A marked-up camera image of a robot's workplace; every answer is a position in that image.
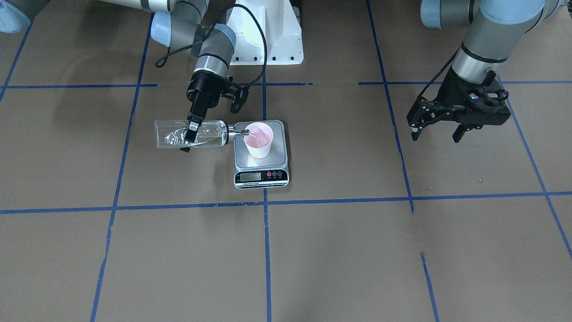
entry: paper cup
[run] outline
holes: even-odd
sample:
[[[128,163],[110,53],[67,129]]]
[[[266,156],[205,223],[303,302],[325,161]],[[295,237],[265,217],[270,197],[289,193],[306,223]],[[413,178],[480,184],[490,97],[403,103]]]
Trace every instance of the paper cup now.
[[[266,123],[254,122],[245,128],[250,130],[249,135],[244,136],[244,143],[248,152],[257,159],[262,159],[270,153],[274,132]]]

